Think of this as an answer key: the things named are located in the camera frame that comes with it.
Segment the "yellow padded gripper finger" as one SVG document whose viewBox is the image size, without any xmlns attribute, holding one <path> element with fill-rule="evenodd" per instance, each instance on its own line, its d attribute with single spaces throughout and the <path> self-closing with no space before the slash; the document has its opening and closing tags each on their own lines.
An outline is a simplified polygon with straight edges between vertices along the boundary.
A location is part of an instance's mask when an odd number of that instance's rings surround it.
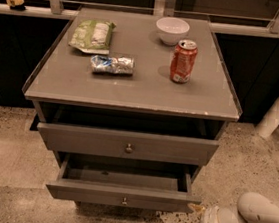
<svg viewBox="0 0 279 223">
<path fill-rule="evenodd" d="M 190 210 L 192 210 L 193 212 L 197 213 L 197 215 L 202 215 L 206 210 L 205 206 L 198 205 L 196 203 L 188 203 L 187 205 L 188 205 L 188 208 Z"/>
</svg>

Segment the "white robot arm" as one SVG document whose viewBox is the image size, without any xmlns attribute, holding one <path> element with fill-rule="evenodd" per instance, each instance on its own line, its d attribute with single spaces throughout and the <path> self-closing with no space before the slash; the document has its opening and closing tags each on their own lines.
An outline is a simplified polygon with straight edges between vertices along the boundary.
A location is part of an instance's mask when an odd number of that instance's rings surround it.
<svg viewBox="0 0 279 223">
<path fill-rule="evenodd" d="M 199 223 L 279 223 L 279 207 L 257 192 L 244 193 L 233 206 L 189 207 L 199 212 Z"/>
</svg>

